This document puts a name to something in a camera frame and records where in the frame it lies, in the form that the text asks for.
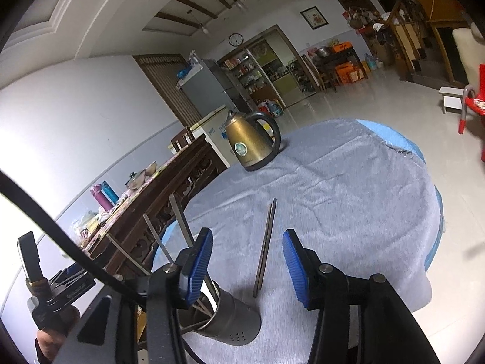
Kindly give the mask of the left hand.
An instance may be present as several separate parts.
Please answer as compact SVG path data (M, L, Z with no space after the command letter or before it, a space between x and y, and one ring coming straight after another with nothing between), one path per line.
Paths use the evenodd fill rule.
M52 363L62 345L67 339L67 335L80 319L80 312L75 306L69 306L62 313L62 318L67 320L67 333L59 333L53 329L40 329L35 340L35 350L38 363Z

